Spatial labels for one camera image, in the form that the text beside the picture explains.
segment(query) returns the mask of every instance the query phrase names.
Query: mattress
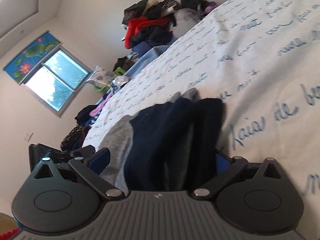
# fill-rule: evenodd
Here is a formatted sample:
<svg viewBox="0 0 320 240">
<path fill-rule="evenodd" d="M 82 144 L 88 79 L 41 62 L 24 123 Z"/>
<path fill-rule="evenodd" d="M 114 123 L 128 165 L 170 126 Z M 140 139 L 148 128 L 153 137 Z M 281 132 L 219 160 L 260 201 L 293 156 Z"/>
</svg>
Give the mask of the mattress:
<svg viewBox="0 0 320 240">
<path fill-rule="evenodd" d="M 150 63 L 103 108 L 84 146 L 124 115 L 191 87 L 221 98 L 217 148 L 274 157 L 303 197 L 298 232 L 320 238 L 320 0 L 229 0 Z"/>
</svg>

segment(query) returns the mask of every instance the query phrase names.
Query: window frame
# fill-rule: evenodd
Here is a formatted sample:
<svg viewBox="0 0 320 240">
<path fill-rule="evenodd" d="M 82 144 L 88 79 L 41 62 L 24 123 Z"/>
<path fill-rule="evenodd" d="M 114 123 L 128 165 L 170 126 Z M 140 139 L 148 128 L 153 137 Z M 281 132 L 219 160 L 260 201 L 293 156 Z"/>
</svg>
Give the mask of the window frame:
<svg viewBox="0 0 320 240">
<path fill-rule="evenodd" d="M 77 64 L 79 64 L 85 71 L 88 72 L 88 74 L 82 79 L 82 81 L 78 84 L 76 88 L 72 88 L 67 82 L 65 82 L 61 77 L 59 77 L 56 73 L 54 73 L 46 64 L 45 62 L 50 59 L 58 50 L 61 50 L 64 52 L 68 57 L 70 57 L 73 61 L 75 61 Z M 73 92 L 68 97 L 68 99 L 65 101 L 65 103 L 62 105 L 59 111 L 55 110 L 52 106 L 50 106 L 46 101 L 44 101 L 41 97 L 39 97 L 30 87 L 28 87 L 27 82 L 33 77 L 33 75 L 42 67 L 46 68 L 56 79 L 61 81 L 63 85 L 71 89 Z M 76 57 L 74 57 L 68 50 L 66 50 L 62 43 L 59 44 L 57 47 L 55 47 L 50 53 L 48 53 L 45 57 L 42 58 L 38 62 L 37 65 L 33 67 L 33 69 L 28 73 L 27 76 L 20 82 L 20 85 L 23 85 L 37 101 L 39 101 L 41 104 L 43 104 L 47 109 L 49 109 L 51 112 L 53 112 L 56 116 L 59 118 L 62 117 L 63 113 L 66 111 L 66 109 L 69 107 L 71 102 L 76 98 L 78 93 L 81 91 L 81 89 L 85 85 L 85 81 L 88 79 L 88 77 L 92 74 L 92 70 L 90 70 L 87 66 L 85 66 L 81 61 L 79 61 Z"/>
</svg>

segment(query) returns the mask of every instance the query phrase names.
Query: light blue fabric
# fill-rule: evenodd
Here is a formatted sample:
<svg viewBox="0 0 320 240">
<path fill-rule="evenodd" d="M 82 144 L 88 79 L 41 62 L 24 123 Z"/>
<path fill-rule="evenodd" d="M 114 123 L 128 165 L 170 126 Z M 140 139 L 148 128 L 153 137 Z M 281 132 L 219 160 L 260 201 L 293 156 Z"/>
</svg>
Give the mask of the light blue fabric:
<svg viewBox="0 0 320 240">
<path fill-rule="evenodd" d="M 130 79 L 134 78 L 141 72 L 142 69 L 144 69 L 149 63 L 164 53 L 169 47 L 170 46 L 168 45 L 153 47 L 145 55 L 143 55 L 126 73 L 124 73 L 124 76 L 127 76 Z"/>
</svg>

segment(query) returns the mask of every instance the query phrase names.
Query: ribbed gray plastic surface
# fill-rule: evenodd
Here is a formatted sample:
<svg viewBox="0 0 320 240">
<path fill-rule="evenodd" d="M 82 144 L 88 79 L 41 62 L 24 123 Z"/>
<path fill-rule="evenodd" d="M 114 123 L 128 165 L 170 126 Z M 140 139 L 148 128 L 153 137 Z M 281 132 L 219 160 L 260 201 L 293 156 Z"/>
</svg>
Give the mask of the ribbed gray plastic surface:
<svg viewBox="0 0 320 240">
<path fill-rule="evenodd" d="M 210 202 L 196 201 L 184 191 L 131 192 L 105 205 L 86 227 L 61 236 L 22 232 L 15 240 L 303 240 L 291 231 L 256 236 L 223 221 Z"/>
</svg>

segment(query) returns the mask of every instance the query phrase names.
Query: red fabric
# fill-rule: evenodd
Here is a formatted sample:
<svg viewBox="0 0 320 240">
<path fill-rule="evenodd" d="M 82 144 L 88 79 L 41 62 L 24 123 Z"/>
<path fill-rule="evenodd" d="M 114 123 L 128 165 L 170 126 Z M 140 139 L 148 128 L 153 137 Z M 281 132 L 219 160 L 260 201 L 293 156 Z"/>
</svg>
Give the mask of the red fabric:
<svg viewBox="0 0 320 240">
<path fill-rule="evenodd" d="M 16 228 L 16 229 L 12 230 L 11 232 L 0 235 L 0 240 L 8 240 L 18 232 L 19 232 L 19 228 Z"/>
<path fill-rule="evenodd" d="M 152 25 L 166 26 L 169 23 L 168 17 L 161 17 L 157 20 L 148 21 L 146 17 L 134 18 L 129 21 L 127 34 L 124 39 L 126 49 L 131 49 L 131 38 L 137 35 L 141 30 Z"/>
</svg>

